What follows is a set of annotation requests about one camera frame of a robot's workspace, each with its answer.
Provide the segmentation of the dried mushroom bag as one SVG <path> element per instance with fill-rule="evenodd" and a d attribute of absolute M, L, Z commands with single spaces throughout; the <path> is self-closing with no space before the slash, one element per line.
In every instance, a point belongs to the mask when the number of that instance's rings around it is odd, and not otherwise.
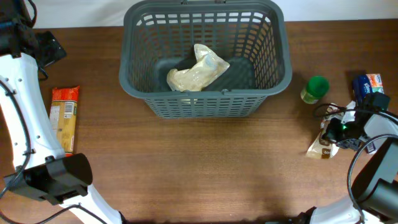
<path fill-rule="evenodd" d="M 343 110 L 343 107 L 338 106 L 334 103 L 322 104 L 317 106 L 313 110 L 313 116 L 316 118 L 321 118 L 322 121 L 320 124 L 320 133 L 308 148 L 306 153 L 307 157 L 313 159 L 331 159 L 336 155 L 336 153 L 339 150 L 339 147 L 334 145 L 333 143 L 328 143 L 322 139 L 322 131 L 326 126 L 326 122 L 324 121 L 323 117 L 326 115 L 326 113 L 331 115 L 332 111 L 336 111 L 338 113 L 338 111 L 340 110 Z"/>

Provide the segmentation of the beige plastic bag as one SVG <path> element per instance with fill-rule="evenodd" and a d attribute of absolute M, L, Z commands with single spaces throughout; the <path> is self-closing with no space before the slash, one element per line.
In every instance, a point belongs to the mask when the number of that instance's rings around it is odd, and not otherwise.
<path fill-rule="evenodd" d="M 192 68 L 173 68 L 167 74 L 167 83 L 172 91 L 201 91 L 230 67 L 227 61 L 203 44 L 195 44 L 193 49 L 197 62 Z"/>

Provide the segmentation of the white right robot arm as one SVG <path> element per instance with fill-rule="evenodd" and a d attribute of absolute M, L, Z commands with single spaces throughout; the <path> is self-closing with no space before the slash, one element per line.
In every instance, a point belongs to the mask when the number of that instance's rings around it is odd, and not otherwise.
<path fill-rule="evenodd" d="M 349 165 L 348 194 L 302 212 L 290 223 L 397 223 L 397 115 L 390 98 L 369 93 L 353 108 L 323 104 L 313 115 L 329 121 L 324 140 L 356 152 Z"/>

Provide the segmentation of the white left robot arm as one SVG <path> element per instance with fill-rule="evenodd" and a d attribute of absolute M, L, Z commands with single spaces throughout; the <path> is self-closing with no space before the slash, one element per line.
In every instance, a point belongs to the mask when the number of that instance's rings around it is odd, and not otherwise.
<path fill-rule="evenodd" d="M 1 110 L 15 167 L 4 191 L 59 205 L 83 223 L 124 223 L 95 189 L 87 157 L 66 155 L 52 129 L 39 83 L 66 52 L 51 32 L 34 32 L 36 19 L 32 1 L 1 2 Z"/>

